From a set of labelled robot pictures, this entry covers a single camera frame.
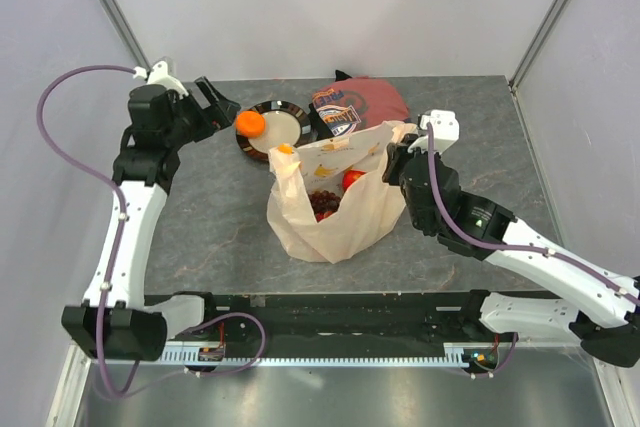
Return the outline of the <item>beige banana print plastic bag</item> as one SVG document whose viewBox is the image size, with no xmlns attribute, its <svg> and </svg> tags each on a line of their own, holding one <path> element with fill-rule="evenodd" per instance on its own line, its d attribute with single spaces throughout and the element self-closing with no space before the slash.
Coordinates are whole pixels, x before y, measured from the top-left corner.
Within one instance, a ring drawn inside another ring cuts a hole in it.
<svg viewBox="0 0 640 427">
<path fill-rule="evenodd" d="M 267 204 L 267 221 L 286 253 L 307 262 L 338 263 L 389 234 L 405 209 L 397 187 L 382 181 L 386 147 L 414 134 L 411 123 L 386 121 L 351 134 L 317 141 L 284 152 L 269 150 L 275 176 Z M 343 174 L 365 175 L 347 191 Z M 317 222 L 309 194 L 328 190 L 341 197 L 338 210 Z"/>
</svg>

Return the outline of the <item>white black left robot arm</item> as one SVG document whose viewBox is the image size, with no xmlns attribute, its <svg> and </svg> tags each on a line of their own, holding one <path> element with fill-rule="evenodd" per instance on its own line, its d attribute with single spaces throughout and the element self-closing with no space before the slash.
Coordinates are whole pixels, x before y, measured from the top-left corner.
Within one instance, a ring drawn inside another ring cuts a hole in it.
<svg viewBox="0 0 640 427">
<path fill-rule="evenodd" d="M 90 358 L 156 361 L 166 342 L 186 330 L 198 340 L 218 332 L 211 295 L 182 291 L 147 303 L 144 280 L 180 149 L 230 127 L 239 110 L 205 77 L 182 91 L 148 83 L 130 92 L 130 124 L 113 163 L 110 183 L 117 190 L 99 265 L 81 303 L 65 307 L 61 317 Z"/>
</svg>

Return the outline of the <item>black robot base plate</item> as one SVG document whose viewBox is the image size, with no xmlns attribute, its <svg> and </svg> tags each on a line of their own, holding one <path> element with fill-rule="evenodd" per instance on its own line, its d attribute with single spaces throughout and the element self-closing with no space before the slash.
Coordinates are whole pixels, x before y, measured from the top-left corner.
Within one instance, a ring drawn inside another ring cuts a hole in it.
<svg viewBox="0 0 640 427">
<path fill-rule="evenodd" d="M 510 342 L 480 322 L 486 291 L 453 293 L 308 293 L 214 295 L 200 292 L 205 318 L 244 312 L 258 319 L 269 339 L 278 335 L 371 334 L 428 343 Z"/>
</svg>

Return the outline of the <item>black folded garment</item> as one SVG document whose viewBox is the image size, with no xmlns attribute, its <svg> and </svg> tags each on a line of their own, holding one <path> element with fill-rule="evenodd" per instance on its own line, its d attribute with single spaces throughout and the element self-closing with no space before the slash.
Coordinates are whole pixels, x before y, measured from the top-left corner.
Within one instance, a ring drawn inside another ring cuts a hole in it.
<svg viewBox="0 0 640 427">
<path fill-rule="evenodd" d="M 335 77 L 334 77 L 335 83 L 346 81 L 348 79 L 351 79 L 351 76 L 349 74 L 339 69 L 335 70 Z M 313 94 L 312 100 L 308 104 L 308 110 L 309 110 L 308 115 L 309 115 L 311 127 L 316 133 L 316 139 L 325 140 L 325 139 L 333 138 L 336 136 L 336 134 L 334 133 L 332 128 L 325 122 L 323 117 L 320 115 L 320 110 L 322 107 L 326 105 L 326 102 L 324 102 L 322 105 L 317 105 L 315 98 L 316 98 L 316 95 Z"/>
</svg>

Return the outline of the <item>aluminium cross rail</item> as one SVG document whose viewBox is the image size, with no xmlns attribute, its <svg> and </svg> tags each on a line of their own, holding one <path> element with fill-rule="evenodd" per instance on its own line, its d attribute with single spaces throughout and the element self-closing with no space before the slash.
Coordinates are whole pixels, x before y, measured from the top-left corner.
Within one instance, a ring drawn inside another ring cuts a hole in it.
<svg viewBox="0 0 640 427">
<path fill-rule="evenodd" d="M 563 347 L 579 346 L 586 342 L 588 345 L 605 345 L 613 349 L 624 344 L 624 339 L 616 335 L 606 334 L 604 331 L 591 332 L 581 335 L 569 333 L 560 337 L 530 337 L 522 334 L 505 333 L 503 337 L 512 340 L 517 337 L 517 345 L 524 347 Z"/>
</svg>

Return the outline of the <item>black fruit plate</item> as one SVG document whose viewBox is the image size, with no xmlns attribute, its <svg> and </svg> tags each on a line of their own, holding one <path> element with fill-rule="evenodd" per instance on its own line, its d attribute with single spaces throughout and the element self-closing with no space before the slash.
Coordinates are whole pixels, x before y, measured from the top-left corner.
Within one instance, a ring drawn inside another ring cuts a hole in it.
<svg viewBox="0 0 640 427">
<path fill-rule="evenodd" d="M 264 101 L 247 110 L 260 113 L 266 120 L 266 130 L 257 138 L 247 138 L 236 131 L 236 141 L 240 150 L 255 161 L 267 162 L 269 150 L 281 144 L 299 147 L 312 140 L 308 114 L 291 102 Z"/>
</svg>

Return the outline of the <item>orange fruit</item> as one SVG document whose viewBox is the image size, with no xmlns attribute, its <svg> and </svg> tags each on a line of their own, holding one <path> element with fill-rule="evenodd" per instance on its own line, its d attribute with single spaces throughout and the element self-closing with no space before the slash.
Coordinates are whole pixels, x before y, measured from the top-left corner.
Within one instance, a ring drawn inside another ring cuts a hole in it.
<svg viewBox="0 0 640 427">
<path fill-rule="evenodd" d="M 238 114 L 235 121 L 236 131 L 247 138 L 257 138 L 266 130 L 266 120 L 258 112 L 246 110 Z"/>
</svg>

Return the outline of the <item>red printed folded t-shirt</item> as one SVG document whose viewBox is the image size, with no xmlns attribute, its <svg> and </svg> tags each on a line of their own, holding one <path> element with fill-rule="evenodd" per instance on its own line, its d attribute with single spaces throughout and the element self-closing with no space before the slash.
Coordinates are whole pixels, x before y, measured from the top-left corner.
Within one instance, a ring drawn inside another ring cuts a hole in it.
<svg viewBox="0 0 640 427">
<path fill-rule="evenodd" d="M 408 122 L 409 108 L 388 81 L 356 77 L 333 82 L 314 93 L 316 104 L 326 105 L 320 115 L 335 137 L 375 127 L 386 121 Z"/>
</svg>

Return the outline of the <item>dark purple grape bunch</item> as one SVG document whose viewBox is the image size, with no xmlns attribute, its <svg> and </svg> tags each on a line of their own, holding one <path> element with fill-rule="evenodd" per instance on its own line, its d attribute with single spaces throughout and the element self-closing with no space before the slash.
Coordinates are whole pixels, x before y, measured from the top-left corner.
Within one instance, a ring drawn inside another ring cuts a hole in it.
<svg viewBox="0 0 640 427">
<path fill-rule="evenodd" d="M 341 197 L 331 191 L 322 190 L 310 193 L 309 201 L 315 214 L 325 214 L 338 210 Z"/>
</svg>

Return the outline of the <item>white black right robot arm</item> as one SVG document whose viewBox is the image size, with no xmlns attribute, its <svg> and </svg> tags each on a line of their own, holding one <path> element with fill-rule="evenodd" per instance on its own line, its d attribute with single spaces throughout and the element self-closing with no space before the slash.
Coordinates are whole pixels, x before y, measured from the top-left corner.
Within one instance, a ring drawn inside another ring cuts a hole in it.
<svg viewBox="0 0 640 427">
<path fill-rule="evenodd" d="M 598 267 L 545 238 L 510 210 L 461 189 L 428 137 L 386 148 L 382 179 L 399 188 L 415 229 L 449 251 L 523 276 L 542 297 L 472 290 L 460 310 L 434 318 L 446 341 L 534 338 L 578 344 L 617 367 L 639 361 L 639 280 Z"/>
</svg>

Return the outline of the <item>red apple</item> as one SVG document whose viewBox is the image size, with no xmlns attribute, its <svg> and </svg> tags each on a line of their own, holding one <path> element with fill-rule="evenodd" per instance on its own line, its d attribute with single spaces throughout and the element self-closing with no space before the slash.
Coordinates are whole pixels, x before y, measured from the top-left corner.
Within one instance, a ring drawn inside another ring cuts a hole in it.
<svg viewBox="0 0 640 427">
<path fill-rule="evenodd" d="M 347 170 L 343 174 L 343 178 L 341 182 L 342 189 L 344 191 L 347 191 L 358 179 L 360 179 L 364 175 L 365 175 L 365 172 L 360 170 L 355 170 L 355 169 Z"/>
</svg>

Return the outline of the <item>red cherry tomatoes cluster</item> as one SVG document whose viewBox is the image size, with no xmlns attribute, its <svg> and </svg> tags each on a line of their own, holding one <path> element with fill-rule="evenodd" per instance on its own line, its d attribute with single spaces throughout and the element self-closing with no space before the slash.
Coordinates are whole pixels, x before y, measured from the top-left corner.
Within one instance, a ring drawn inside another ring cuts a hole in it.
<svg viewBox="0 0 640 427">
<path fill-rule="evenodd" d="M 325 220 L 325 219 L 329 218 L 333 214 L 334 214 L 333 211 L 325 211 L 325 212 L 322 212 L 322 213 L 316 213 L 315 214 L 315 218 L 316 218 L 317 222 L 321 222 L 322 220 Z"/>
</svg>

